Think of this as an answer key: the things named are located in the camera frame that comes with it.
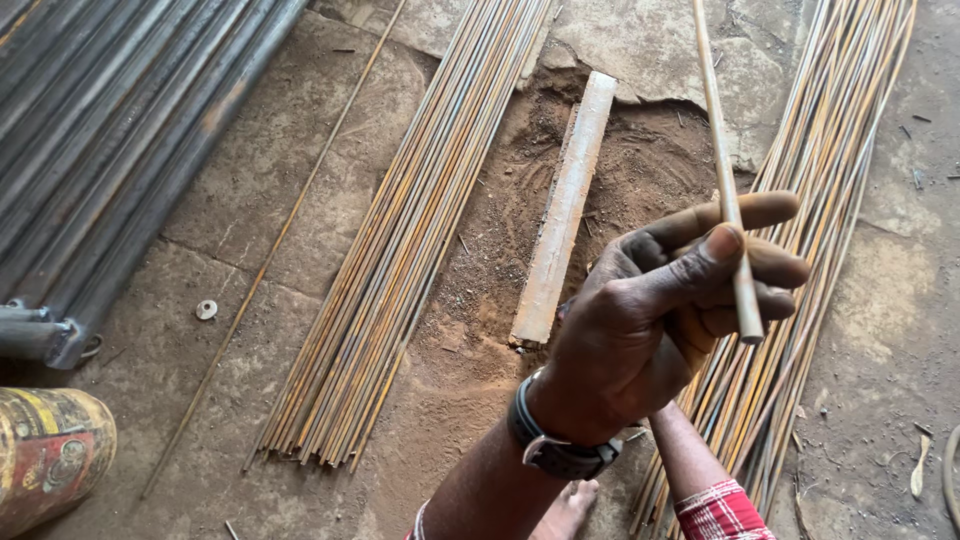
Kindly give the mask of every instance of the hand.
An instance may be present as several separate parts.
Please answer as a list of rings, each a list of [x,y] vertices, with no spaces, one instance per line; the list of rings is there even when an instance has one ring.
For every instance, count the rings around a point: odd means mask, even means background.
[[[739,198],[747,229],[792,218],[786,191]],[[747,254],[764,321],[793,314],[806,282],[799,257],[720,222],[716,203],[666,216],[611,242],[564,319],[527,397],[546,433],[592,446],[661,409],[737,330],[731,275]]]

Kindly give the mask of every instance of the wristwatch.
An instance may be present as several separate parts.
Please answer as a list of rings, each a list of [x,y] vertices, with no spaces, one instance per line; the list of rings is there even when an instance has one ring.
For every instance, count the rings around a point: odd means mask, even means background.
[[[527,409],[527,388],[540,375],[540,368],[516,390],[507,412],[507,424],[523,448],[523,464],[537,467],[558,479],[595,479],[623,450],[617,439],[593,447],[575,445],[544,433]]]

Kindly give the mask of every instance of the fingernail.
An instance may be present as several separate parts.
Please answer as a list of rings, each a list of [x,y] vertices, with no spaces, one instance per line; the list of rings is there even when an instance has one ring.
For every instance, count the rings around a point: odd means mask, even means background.
[[[724,260],[740,251],[740,235],[728,225],[718,225],[707,237],[704,249],[713,260]]]

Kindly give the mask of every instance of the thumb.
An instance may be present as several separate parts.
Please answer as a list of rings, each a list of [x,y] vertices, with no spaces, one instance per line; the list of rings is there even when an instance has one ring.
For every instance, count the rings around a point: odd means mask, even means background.
[[[746,244],[742,229],[733,223],[721,223],[679,258],[633,278],[646,313],[652,319],[660,318],[728,280]]]

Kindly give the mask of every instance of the concrete floor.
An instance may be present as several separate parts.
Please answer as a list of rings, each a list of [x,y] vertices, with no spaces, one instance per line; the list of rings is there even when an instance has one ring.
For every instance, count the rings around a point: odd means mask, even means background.
[[[93,496],[27,537],[226,538],[228,519],[241,538],[399,538],[457,456],[500,413],[518,364],[501,343],[484,349],[508,374],[494,380],[463,362],[438,369],[411,355],[355,475],[282,462],[238,472],[466,5],[410,0],[154,495],[137,498],[394,4],[315,2],[114,307],[103,329],[107,349],[76,372],[12,381],[69,385],[102,399],[120,441]],[[711,9],[711,33],[724,52],[717,70],[725,112],[744,172],[756,169],[776,129],[810,8],[809,0],[731,0]],[[789,497],[798,469],[806,525],[817,538],[950,536],[939,477],[943,443],[960,422],[952,324],[960,318],[953,281],[960,215],[952,211],[960,186],[946,180],[958,172],[960,147],[957,11],[948,0],[919,6],[807,381],[806,419],[797,427],[807,448],[784,467],[771,524],[781,538],[799,536]],[[692,43],[684,2],[564,2],[540,62],[606,71],[629,85],[624,103],[696,105],[703,98]],[[356,53],[330,52],[334,47]],[[914,113],[934,122],[913,120]],[[524,118],[511,107],[501,132]],[[924,174],[923,190],[913,184],[914,168]],[[468,210],[462,227],[472,215]],[[193,310],[205,299],[220,312],[200,322]],[[830,411],[826,418],[816,412],[821,406]],[[919,455],[914,421],[935,433],[919,500],[907,491]],[[888,459],[886,467],[876,464]],[[632,495],[641,466],[636,457],[624,459],[617,474],[601,478],[584,537],[627,537],[625,509],[615,502]]]

